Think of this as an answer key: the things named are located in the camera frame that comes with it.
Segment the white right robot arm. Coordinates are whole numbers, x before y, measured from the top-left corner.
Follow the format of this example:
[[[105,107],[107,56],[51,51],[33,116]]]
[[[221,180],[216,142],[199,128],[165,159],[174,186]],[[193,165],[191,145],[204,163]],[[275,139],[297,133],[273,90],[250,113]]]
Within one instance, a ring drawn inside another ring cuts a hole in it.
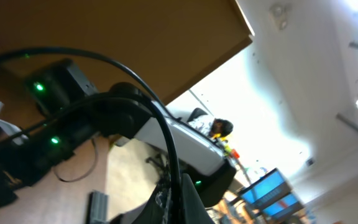
[[[70,59],[37,70],[24,81],[51,118],[46,127],[0,144],[0,207],[16,200],[17,189],[37,183],[52,167],[71,158],[75,149],[95,134],[135,138],[156,117],[145,107],[148,98],[134,85],[117,83],[111,97],[73,107],[97,94]]]

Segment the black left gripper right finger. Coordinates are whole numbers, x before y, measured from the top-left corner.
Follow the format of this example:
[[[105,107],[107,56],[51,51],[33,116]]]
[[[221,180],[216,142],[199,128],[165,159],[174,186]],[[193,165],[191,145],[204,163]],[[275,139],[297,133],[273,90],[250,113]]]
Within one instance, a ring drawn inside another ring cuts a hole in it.
[[[181,176],[181,212],[184,224],[214,224],[188,174]]]

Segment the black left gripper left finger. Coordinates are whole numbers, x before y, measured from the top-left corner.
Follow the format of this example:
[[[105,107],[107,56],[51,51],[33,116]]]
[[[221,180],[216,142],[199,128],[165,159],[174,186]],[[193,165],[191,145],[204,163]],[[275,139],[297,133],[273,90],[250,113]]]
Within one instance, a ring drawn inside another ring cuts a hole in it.
[[[162,177],[132,224],[168,224],[170,222],[170,175]]]

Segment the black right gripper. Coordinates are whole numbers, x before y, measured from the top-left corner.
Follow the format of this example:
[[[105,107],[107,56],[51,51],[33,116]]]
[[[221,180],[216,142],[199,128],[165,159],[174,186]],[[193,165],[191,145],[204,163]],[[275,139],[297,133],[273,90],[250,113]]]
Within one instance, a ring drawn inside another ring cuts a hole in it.
[[[0,143],[0,208],[17,200],[15,190],[36,184],[94,134],[95,128],[84,119],[56,121],[21,145]]]

